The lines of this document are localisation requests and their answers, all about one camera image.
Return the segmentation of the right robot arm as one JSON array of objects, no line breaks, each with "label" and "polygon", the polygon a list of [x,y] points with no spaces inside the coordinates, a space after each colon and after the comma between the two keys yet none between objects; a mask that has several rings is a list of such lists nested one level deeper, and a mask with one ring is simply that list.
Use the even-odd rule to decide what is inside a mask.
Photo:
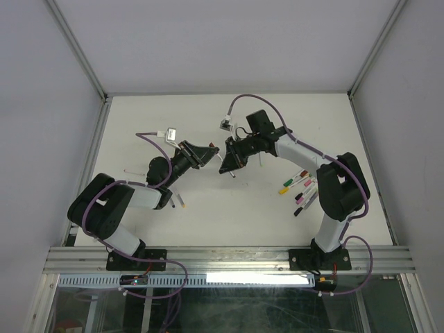
[{"label": "right robot arm", "polygon": [[243,139],[225,140],[225,157],[220,174],[242,169],[248,158],[269,153],[293,162],[317,180],[318,199],[324,211],[320,229],[313,239],[311,263],[327,268],[335,260],[347,224],[360,209],[368,211],[370,191],[358,159],[352,153],[332,157],[296,139],[285,126],[276,128],[264,110],[246,117],[251,134]]}]

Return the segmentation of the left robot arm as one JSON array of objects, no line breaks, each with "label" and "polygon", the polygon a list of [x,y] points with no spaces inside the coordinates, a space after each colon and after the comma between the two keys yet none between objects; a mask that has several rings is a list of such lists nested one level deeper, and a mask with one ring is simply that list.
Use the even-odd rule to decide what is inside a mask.
[{"label": "left robot arm", "polygon": [[129,207],[161,210],[170,201],[169,187],[190,169],[204,167],[219,153],[216,146],[195,146],[184,140],[172,157],[166,153],[148,164],[146,182],[115,180],[100,173],[70,205],[67,218],[83,232],[114,252],[130,269],[145,262],[145,243],[129,232],[121,220]]}]

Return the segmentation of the magenta cap marker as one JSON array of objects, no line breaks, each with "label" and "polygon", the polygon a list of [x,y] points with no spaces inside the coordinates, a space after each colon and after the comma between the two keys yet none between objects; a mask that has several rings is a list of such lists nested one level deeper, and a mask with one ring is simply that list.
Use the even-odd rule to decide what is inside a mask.
[{"label": "magenta cap marker", "polygon": [[316,190],[316,184],[315,183],[311,183],[308,187],[306,187],[302,192],[300,192],[296,197],[296,203],[299,205],[301,204],[301,202],[304,201],[304,199],[306,199],[306,197],[313,192],[313,190]]}]

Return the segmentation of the black cap marker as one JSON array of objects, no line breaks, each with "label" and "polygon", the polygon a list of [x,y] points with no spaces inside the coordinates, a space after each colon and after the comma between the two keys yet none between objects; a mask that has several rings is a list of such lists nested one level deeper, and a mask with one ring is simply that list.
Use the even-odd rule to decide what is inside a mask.
[{"label": "black cap marker", "polygon": [[300,204],[300,207],[293,213],[294,216],[298,216],[303,210],[306,210],[313,201],[318,197],[318,190],[315,189],[304,201]]}]

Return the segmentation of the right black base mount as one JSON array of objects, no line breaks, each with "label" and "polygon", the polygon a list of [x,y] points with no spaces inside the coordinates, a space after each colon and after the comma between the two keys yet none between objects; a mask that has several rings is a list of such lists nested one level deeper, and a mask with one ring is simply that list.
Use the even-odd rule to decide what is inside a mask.
[{"label": "right black base mount", "polygon": [[288,250],[289,269],[291,271],[306,271],[320,275],[322,271],[350,271],[352,269],[349,252],[339,246],[332,252],[324,252],[312,239],[306,248]]}]

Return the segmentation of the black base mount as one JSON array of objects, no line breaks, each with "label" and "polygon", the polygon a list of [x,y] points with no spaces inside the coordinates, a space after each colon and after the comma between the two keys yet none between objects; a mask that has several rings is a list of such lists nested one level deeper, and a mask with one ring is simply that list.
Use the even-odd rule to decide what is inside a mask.
[{"label": "black base mount", "polygon": [[352,269],[349,252],[339,246],[332,252],[324,252],[312,239],[306,248],[288,250],[289,269],[291,271],[306,271],[320,275],[322,271],[350,271]]},{"label": "black base mount", "polygon": [[141,262],[128,259],[115,251],[108,253],[106,263],[107,271],[146,271],[148,268],[150,272],[165,271],[167,258],[167,249],[163,248],[146,248],[141,256],[142,259],[149,259],[150,262]]}]

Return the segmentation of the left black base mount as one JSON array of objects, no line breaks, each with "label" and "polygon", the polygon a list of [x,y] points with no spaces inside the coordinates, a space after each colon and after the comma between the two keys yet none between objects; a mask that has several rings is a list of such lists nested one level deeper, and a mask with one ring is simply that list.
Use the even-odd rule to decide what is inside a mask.
[{"label": "left black base mount", "polygon": [[165,271],[167,258],[167,249],[163,248],[146,248],[141,256],[142,259],[149,259],[150,262],[141,262],[128,259],[115,251],[108,253],[106,263],[107,271],[146,271],[148,268],[150,272]]}]

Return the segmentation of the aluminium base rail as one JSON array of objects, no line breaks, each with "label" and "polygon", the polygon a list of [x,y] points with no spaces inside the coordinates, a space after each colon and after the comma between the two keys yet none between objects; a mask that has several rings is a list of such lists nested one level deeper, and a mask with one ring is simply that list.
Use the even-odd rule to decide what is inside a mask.
[{"label": "aluminium base rail", "polygon": [[[166,270],[156,273],[191,274],[225,271],[259,273],[299,273],[289,269],[288,247],[164,247],[167,249]],[[352,269],[336,271],[339,275],[395,275],[415,273],[409,249],[405,246],[355,246],[350,244]],[[46,274],[108,273],[109,250],[97,246],[52,247],[43,271]]]}]

